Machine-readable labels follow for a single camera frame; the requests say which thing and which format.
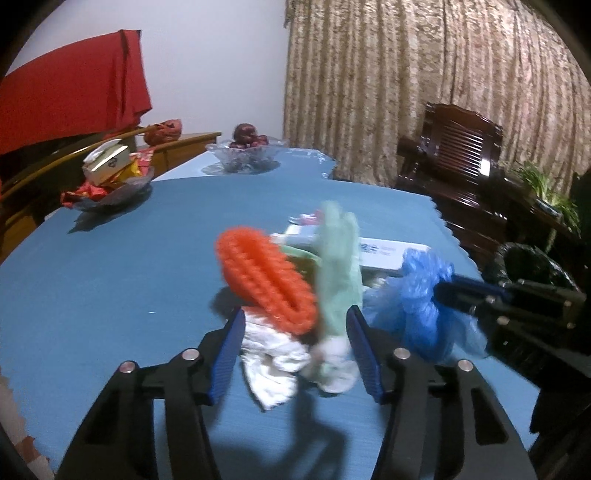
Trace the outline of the white blue cotton box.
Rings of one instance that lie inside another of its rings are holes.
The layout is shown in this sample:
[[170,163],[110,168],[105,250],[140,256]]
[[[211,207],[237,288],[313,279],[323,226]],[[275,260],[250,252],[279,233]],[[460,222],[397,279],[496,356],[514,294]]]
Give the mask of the white blue cotton box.
[[360,238],[359,262],[362,271],[386,272],[397,276],[403,267],[407,250],[429,251],[425,244],[376,238]]

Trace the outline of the blue plastic bag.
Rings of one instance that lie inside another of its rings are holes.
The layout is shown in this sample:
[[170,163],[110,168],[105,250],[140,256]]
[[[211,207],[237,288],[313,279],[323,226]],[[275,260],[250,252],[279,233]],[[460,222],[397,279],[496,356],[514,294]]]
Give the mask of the blue plastic bag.
[[488,340],[477,319],[434,297],[434,288],[450,281],[453,273],[453,265],[435,253],[407,250],[401,273],[386,277],[363,294],[367,323],[431,363],[448,362],[456,348],[471,357],[487,357]]

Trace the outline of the white tissue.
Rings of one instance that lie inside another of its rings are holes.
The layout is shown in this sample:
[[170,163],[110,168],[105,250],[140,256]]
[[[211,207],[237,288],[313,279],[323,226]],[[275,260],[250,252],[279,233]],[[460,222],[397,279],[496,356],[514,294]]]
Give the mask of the white tissue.
[[243,376],[263,411],[270,411],[297,394],[297,373],[310,363],[308,347],[277,330],[260,308],[244,307]]

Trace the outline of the green rubber glove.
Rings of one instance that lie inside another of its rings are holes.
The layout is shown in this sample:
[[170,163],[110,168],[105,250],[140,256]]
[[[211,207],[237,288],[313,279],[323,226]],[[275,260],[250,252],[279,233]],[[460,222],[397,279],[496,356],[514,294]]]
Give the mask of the green rubber glove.
[[363,305],[356,215],[342,210],[334,201],[325,202],[311,242],[290,241],[280,250],[291,259],[310,261],[314,274],[318,323],[310,349],[311,361],[301,374],[325,394],[344,393],[359,378],[346,334],[346,312],[353,305]]

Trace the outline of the white blue paper cup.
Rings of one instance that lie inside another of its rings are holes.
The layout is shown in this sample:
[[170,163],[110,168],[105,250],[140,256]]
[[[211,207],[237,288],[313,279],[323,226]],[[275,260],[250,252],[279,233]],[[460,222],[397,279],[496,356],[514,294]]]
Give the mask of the white blue paper cup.
[[294,225],[291,224],[283,233],[273,233],[270,240],[280,246],[294,247],[311,252],[318,251],[318,225]]

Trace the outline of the glass fruit bowl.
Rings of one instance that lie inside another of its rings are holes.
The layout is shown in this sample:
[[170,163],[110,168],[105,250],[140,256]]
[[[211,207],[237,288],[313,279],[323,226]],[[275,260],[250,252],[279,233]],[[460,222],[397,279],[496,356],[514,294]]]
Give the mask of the glass fruit bowl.
[[270,137],[269,142],[261,146],[242,149],[231,147],[229,141],[224,141],[207,144],[206,149],[221,164],[221,171],[225,174],[260,174],[279,167],[276,155],[287,147],[287,140]]

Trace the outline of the dark red apple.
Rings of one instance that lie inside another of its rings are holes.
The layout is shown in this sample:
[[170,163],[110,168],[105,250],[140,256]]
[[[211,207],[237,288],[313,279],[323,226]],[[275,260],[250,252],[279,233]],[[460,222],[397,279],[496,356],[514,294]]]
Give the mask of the dark red apple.
[[249,149],[269,145],[266,135],[257,133],[256,127],[249,123],[238,124],[233,132],[230,148]]

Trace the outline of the potted green plant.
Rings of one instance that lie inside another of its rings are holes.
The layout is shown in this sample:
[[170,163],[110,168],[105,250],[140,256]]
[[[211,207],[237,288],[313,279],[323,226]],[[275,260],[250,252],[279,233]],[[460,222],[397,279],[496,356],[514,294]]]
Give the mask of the potted green plant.
[[571,233],[580,235],[581,222],[576,203],[565,195],[555,192],[547,174],[531,162],[518,165],[516,173],[534,191],[536,204],[542,211],[565,226]]

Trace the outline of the red cloth cover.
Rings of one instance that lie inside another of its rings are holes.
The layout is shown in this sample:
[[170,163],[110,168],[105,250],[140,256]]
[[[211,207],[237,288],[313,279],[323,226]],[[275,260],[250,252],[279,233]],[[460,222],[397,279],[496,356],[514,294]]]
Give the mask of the red cloth cover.
[[120,131],[151,110],[141,32],[118,30],[60,47],[1,81],[1,153]]

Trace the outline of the orange foam fruit net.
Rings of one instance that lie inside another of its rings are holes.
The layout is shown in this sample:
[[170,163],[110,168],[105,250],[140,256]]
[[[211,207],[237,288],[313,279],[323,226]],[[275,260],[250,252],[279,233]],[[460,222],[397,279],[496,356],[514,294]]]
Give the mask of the orange foam fruit net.
[[315,328],[315,292],[270,236],[251,227],[230,228],[217,237],[215,252],[231,291],[263,309],[277,330],[300,336]]

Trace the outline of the red snack wrappers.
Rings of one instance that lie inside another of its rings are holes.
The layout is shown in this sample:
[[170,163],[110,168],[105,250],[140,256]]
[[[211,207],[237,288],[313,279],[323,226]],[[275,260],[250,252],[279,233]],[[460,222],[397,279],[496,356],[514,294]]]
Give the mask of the red snack wrappers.
[[130,164],[102,184],[93,185],[85,180],[84,183],[76,190],[62,192],[60,196],[61,205],[68,209],[72,209],[71,206],[73,203],[79,201],[82,198],[89,198],[95,201],[100,200],[107,194],[119,188],[125,180],[133,177],[144,176],[147,172],[147,169],[152,166],[151,160],[153,153],[154,151],[152,148],[131,153]]

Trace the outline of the patterned beige curtain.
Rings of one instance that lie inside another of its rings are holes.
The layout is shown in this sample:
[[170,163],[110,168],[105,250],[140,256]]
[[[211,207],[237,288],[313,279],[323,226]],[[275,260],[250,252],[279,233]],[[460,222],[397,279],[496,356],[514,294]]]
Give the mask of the patterned beige curtain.
[[590,165],[590,83],[523,1],[290,1],[283,131],[339,176],[390,185],[428,103],[501,126],[501,163],[536,164],[557,191]]

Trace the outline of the black lined trash bin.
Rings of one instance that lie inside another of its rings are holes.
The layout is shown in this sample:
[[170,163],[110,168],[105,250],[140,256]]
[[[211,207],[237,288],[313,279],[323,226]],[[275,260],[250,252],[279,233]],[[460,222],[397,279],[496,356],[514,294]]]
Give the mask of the black lined trash bin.
[[513,242],[498,247],[482,278],[492,284],[526,280],[580,292],[572,276],[542,250]]

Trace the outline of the small cream carton box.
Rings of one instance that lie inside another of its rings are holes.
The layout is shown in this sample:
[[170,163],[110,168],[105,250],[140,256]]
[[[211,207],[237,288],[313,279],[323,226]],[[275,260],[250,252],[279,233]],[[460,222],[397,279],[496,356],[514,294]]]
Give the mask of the small cream carton box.
[[99,185],[130,162],[129,147],[119,138],[114,138],[102,143],[84,158],[82,171],[88,182]]

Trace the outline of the blue tablecloth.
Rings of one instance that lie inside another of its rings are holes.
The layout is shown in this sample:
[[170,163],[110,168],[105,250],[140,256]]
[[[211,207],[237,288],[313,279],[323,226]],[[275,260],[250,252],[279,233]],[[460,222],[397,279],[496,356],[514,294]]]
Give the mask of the blue tablecloth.
[[[200,168],[193,160],[157,178],[117,216],[61,209],[2,264],[1,369],[52,467],[120,363],[166,362],[221,326],[235,298],[214,242],[229,227],[280,232],[334,200],[363,236],[426,244],[458,273],[479,274],[430,199],[327,179],[329,163],[315,153],[283,151],[259,175],[204,177]],[[226,479],[367,479],[388,412],[362,384],[335,397],[302,385],[263,412],[235,370],[204,417]]]

